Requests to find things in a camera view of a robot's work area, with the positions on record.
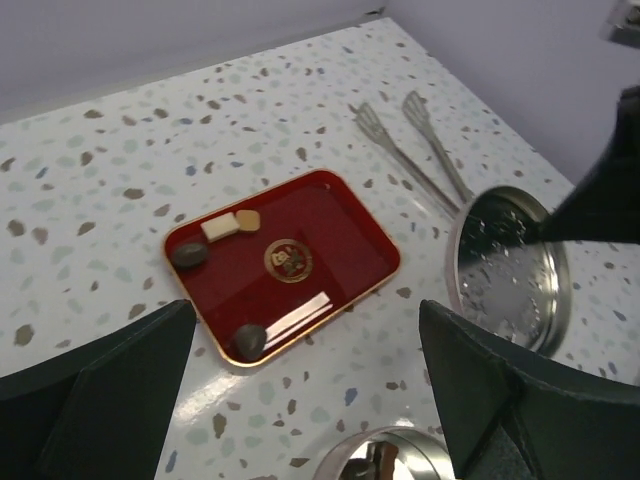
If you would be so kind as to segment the dark chocolate bottom left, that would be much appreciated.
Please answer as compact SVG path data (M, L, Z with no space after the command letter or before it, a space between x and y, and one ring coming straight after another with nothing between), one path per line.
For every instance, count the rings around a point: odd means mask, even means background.
M266 329L256 324L242 325L237 329L233 337L235 348L248 361L255 361L261 357L266 340Z

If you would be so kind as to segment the metal tongs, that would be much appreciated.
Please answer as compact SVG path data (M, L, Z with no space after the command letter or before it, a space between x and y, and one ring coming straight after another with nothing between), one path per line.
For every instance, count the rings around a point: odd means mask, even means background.
M427 101L412 90L400 104L403 126L387 128L367 102L355 108L355 124L375 145L397 162L447 215L456 216L473 198L455 162L432 125Z

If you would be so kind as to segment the round silver tin lid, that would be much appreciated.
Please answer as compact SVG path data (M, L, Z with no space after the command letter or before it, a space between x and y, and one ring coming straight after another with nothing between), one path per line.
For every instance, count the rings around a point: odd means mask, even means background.
M535 237L548 215L532 195L512 186L474 197L452 222L445 281L456 313L551 357L567 333L572 294L565 245Z

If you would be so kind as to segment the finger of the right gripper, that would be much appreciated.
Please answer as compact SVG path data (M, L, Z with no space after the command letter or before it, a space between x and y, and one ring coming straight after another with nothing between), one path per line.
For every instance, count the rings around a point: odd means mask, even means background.
M544 242L639 243L639 87L624 89L599 160L537 227Z

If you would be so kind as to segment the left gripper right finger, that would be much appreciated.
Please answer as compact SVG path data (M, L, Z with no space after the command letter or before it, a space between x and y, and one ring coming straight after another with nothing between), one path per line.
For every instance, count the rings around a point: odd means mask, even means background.
M545 358L433 300L419 333L459 479L636 479L639 389Z

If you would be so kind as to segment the dark round chocolate top left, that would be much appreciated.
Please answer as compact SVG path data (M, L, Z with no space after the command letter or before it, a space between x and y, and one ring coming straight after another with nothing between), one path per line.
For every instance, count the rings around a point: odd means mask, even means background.
M190 269L202 265L209 256L208 247L200 242L178 246L170 255L171 264L176 269Z

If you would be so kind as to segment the red rectangular tray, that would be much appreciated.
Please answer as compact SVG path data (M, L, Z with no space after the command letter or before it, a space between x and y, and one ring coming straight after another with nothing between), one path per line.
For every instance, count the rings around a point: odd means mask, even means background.
M208 243L200 224L225 213L255 210L257 232ZM170 230L166 259L180 245L200 242L208 259L172 267L221 357L256 367L283 353L400 269L401 254L349 185L330 170L313 170ZM261 357L244 359L233 343L244 324L261 325Z

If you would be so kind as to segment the white square chocolate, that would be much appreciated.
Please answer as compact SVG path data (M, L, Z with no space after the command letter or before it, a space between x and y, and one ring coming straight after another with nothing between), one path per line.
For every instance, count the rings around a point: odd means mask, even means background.
M207 242L213 243L238 232L240 224L234 213L229 212L202 222L200 227Z

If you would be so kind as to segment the tan round chocolate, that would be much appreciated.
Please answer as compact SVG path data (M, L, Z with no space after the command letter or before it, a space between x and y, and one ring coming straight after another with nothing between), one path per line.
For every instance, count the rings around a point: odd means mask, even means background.
M260 214L255 210L238 210L235 219L241 232L257 232L261 227Z

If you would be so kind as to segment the round silver tin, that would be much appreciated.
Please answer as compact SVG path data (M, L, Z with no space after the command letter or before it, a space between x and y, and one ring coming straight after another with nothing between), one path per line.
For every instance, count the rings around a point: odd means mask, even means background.
M352 435L329 450L314 477L340 479L456 478L444 443L416 428L391 426Z

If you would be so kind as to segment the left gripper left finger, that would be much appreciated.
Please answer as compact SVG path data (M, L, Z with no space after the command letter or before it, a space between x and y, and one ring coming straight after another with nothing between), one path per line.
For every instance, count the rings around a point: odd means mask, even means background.
M2 478L153 478L195 326L177 300L3 377Z

